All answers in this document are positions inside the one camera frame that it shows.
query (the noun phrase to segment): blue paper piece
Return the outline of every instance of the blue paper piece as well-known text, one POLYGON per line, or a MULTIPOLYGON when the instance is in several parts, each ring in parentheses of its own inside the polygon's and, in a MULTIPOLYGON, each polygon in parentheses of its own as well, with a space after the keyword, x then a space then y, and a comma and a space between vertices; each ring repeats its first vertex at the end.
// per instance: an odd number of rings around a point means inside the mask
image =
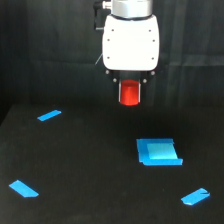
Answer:
POLYGON ((187 195, 186 197, 183 197, 181 200, 186 205, 194 205, 209 196, 210 193, 208 193, 205 189, 200 188, 199 190, 187 195))
POLYGON ((14 183, 9 185, 10 188, 12 188, 17 193, 21 194, 24 198, 27 197, 37 197, 39 194, 26 186, 21 181, 17 180, 14 183))
POLYGON ((144 159, 146 166, 181 166, 183 159, 144 159))
POLYGON ((182 165, 173 144, 173 139, 137 139, 139 162, 148 166, 182 165))
POLYGON ((145 144, 162 144, 162 143, 165 143, 165 144, 174 144, 173 142, 173 139, 172 138, 143 138, 143 139, 139 139, 141 140, 142 143, 145 143, 145 144))
POLYGON ((147 144, 150 159, 177 159, 172 144, 147 144))
POLYGON ((61 114, 61 111, 54 110, 54 111, 52 111, 52 112, 50 112, 50 113, 47 113, 47 114, 45 114, 45 115, 43 115, 43 116, 38 117, 38 119, 39 119, 40 121, 45 121, 45 120, 47 120, 47 119, 49 119, 49 118, 52 118, 52 117, 54 117, 54 116, 57 116, 58 114, 61 114))

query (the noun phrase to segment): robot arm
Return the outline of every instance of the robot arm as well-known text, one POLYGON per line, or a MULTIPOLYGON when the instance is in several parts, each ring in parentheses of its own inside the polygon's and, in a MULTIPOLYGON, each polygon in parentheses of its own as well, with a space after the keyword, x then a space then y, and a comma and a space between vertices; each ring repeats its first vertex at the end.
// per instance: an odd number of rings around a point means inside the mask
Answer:
POLYGON ((152 14, 153 0, 111 0, 94 4, 94 29, 103 31, 106 74, 119 84, 119 102, 127 106, 141 100, 142 85, 159 59, 159 29, 152 14), (98 9, 110 9, 105 26, 96 26, 98 9))

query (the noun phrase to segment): white robot housing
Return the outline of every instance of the white robot housing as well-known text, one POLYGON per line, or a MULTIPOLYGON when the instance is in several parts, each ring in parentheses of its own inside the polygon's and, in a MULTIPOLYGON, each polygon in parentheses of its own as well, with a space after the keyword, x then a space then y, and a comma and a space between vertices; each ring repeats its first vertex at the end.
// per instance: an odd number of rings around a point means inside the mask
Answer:
POLYGON ((102 55, 108 72, 151 72, 156 68, 160 40, 152 6, 153 0, 95 2, 94 28, 103 31, 102 55), (96 25, 98 9, 111 10, 103 28, 96 25))

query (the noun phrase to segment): black floor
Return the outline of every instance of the black floor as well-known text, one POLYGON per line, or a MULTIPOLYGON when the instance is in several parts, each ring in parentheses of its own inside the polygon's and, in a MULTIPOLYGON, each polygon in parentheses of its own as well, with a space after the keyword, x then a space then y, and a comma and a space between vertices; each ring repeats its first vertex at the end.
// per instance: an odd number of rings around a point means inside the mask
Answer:
POLYGON ((13 106, 0 127, 0 223, 221 224, 223 161, 224 109, 13 106), (138 138, 173 138, 183 166, 139 163, 138 138), (15 180, 39 196, 21 197, 15 180), (184 205, 199 188, 211 197, 184 205))

